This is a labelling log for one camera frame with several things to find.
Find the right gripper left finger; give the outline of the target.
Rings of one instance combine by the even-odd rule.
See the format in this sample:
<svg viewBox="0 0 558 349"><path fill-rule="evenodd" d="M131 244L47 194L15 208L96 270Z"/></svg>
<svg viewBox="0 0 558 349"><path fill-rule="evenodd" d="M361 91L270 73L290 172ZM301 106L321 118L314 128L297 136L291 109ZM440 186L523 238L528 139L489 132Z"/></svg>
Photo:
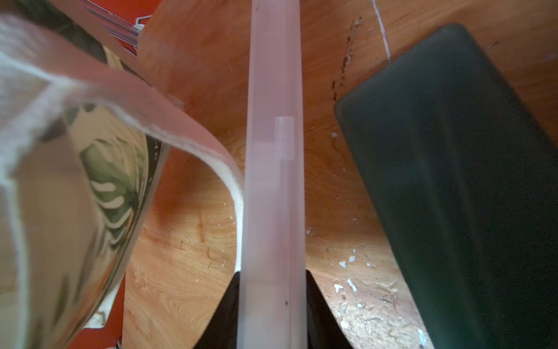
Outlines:
<svg viewBox="0 0 558 349"><path fill-rule="evenodd" d="M194 349L236 349L241 273L236 272Z"/></svg>

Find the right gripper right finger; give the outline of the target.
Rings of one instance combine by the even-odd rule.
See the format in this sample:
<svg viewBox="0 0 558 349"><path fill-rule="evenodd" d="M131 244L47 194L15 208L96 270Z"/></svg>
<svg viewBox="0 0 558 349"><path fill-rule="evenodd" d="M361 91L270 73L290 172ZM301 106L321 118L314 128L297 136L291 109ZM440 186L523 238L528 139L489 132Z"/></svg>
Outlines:
<svg viewBox="0 0 558 349"><path fill-rule="evenodd" d="M306 282L308 348L352 349L309 270Z"/></svg>

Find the dark green pencil case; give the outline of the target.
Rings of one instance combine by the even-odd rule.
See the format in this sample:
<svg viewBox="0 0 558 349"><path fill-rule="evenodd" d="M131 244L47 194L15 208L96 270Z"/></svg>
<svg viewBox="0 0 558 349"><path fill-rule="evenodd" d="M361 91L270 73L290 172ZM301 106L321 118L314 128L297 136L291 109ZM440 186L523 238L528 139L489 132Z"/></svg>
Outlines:
<svg viewBox="0 0 558 349"><path fill-rule="evenodd" d="M436 348L557 347L557 147L468 30L335 116Z"/></svg>

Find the white canvas tote bag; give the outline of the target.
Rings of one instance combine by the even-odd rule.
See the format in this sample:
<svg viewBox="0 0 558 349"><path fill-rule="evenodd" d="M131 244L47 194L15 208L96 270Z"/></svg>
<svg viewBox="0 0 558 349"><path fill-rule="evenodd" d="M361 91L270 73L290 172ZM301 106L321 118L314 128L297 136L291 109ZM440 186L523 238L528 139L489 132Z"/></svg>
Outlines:
<svg viewBox="0 0 558 349"><path fill-rule="evenodd" d="M241 227L235 160L82 1L1 3L1 347L105 326L169 147L215 171Z"/></svg>

